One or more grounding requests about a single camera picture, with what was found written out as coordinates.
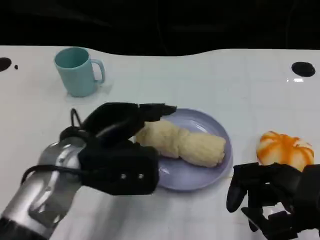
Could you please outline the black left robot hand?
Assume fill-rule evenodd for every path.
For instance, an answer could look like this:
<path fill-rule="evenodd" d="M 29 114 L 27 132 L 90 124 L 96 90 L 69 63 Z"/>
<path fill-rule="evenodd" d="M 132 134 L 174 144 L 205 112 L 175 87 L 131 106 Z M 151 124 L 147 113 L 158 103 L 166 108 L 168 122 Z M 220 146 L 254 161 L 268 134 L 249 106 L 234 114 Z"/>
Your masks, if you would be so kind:
<path fill-rule="evenodd" d="M 128 140 L 145 127 L 177 111 L 165 103 L 107 102 L 96 108 L 80 125 L 80 129 L 105 144 Z"/>

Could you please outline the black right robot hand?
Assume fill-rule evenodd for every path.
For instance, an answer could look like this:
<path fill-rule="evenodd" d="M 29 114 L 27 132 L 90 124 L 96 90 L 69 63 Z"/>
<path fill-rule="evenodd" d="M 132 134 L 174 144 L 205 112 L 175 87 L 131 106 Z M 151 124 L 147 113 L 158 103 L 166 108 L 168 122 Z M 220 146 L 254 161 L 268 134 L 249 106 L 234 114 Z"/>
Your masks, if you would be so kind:
<path fill-rule="evenodd" d="M 248 197 L 242 213 L 252 232 L 261 231 L 268 240 L 293 240 L 294 195 L 302 172 L 286 164 L 246 163 L 233 167 L 226 209 L 233 213 Z"/>

